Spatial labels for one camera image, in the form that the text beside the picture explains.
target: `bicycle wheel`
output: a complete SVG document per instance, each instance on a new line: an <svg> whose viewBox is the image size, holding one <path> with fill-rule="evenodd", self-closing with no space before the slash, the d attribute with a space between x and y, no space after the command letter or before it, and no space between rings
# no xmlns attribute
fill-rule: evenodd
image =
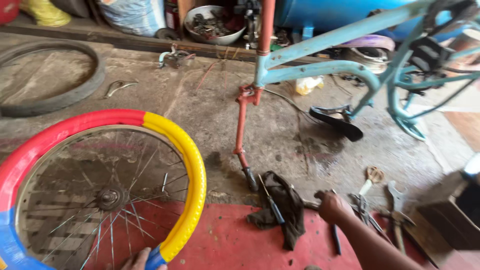
<svg viewBox="0 0 480 270"><path fill-rule="evenodd" d="M0 268L115 269L119 252L161 242L155 269L190 238L205 193L198 148L172 121L138 110L64 120L0 166Z"/></svg>

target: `concrete floor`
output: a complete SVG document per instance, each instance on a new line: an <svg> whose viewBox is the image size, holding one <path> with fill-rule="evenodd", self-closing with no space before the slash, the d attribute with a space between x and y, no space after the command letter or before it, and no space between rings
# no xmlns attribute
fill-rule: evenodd
<svg viewBox="0 0 480 270"><path fill-rule="evenodd" d="M45 38L1 33L0 50L40 39ZM0 159L34 134L66 118L101 109L146 110L176 122L197 144L207 170L207 202L256 204L257 196L249 192L240 163L232 154L238 118L235 97L238 86L252 81L255 67L252 63L231 60L225 65L218 63L195 91L216 59L197 57L184 62L179 69L160 70L156 53L87 44L100 52L107 63L103 85L86 100L60 111L32 118L0 119ZM42 52L15 63L0 72L0 89L22 89L6 100L10 103L26 96L38 98L60 93L67 83L80 83L92 66L88 58L75 52ZM109 84L117 80L140 83L119 90L110 99L102 99ZM311 105L334 107L350 99L356 101L366 91L365 87L355 87L339 77L335 81L344 90L330 76L325 77L323 89L305 97L293 93L290 84L294 82L268 85L268 89L291 97L305 110ZM448 91L432 90L432 95L429 92L416 101L413 109L432 105ZM478 104L472 101L479 100L479 96L480 92L471 88L452 106L478 110ZM374 108L365 108L354 122L364 132L364 138L352 143L330 126L312 123L281 98L264 92L260 106L249 105L247 109L244 138L247 160L255 174L273 170L308 199L313 199L318 189L334 188L344 195L358 192L365 181L365 168L374 165L385 172L386 182L395 180L397 189L409 189L408 205L411 205L439 182L444 173L460 168L473 154L441 112L421 122L429 134L424 143L394 124L385 110L384 90L374 101ZM368 193L372 206L388 206L385 183L374 186Z"/></svg>

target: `hand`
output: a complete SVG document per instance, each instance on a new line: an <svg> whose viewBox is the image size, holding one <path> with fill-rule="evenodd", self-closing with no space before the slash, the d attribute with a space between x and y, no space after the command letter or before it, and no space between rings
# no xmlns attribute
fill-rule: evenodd
<svg viewBox="0 0 480 270"><path fill-rule="evenodd" d="M130 257L125 263L125 265L121 268L121 270L145 270L145 263L147 262L150 250L152 249L146 247L142 251L140 251L135 262L133 262L133 258L135 256ZM167 270L167 265L161 265L156 270Z"/></svg>
<svg viewBox="0 0 480 270"><path fill-rule="evenodd" d="M328 224L338 224L350 216L355 217L352 206L337 194L318 191L315 198L322 200L318 214Z"/></svg>

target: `black tire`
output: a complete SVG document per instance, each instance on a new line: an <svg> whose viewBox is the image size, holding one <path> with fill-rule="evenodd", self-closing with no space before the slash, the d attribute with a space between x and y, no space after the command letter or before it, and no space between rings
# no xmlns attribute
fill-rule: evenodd
<svg viewBox="0 0 480 270"><path fill-rule="evenodd" d="M50 49L73 49L83 52L96 62L95 71L83 84L61 95L23 104L0 105L1 116L29 117L63 109L91 95L104 81L105 62L102 57L90 46L69 40L43 40L15 46L0 52L0 67L26 54Z"/></svg>
<svg viewBox="0 0 480 270"><path fill-rule="evenodd" d="M160 28L155 33L155 37L166 40L180 40L179 34L170 28Z"/></svg>
<svg viewBox="0 0 480 270"><path fill-rule="evenodd" d="M258 191L258 184L257 184L257 181L255 180L255 176L253 175L252 171L250 170L250 167L243 168L242 171L245 174L245 178L247 178L248 188L250 189L250 191L257 192Z"/></svg>

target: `pliers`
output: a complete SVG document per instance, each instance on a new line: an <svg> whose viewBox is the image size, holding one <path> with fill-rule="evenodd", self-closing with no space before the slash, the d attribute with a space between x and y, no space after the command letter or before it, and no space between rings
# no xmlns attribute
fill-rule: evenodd
<svg viewBox="0 0 480 270"><path fill-rule="evenodd" d="M360 219L363 221L363 223L365 223L365 225L367 226L368 226L368 223L371 223L373 227L378 231L378 233L380 233L380 235L383 238L385 238L385 240L387 240L389 243L393 245L392 241L390 241L390 238L388 238L388 236L380 227L380 225L378 225L377 221L368 212L368 202L365 199L365 197L363 195L356 195L356 194L351 194L351 195L359 200L357 205L350 205L350 206L352 206L352 209L360 215Z"/></svg>

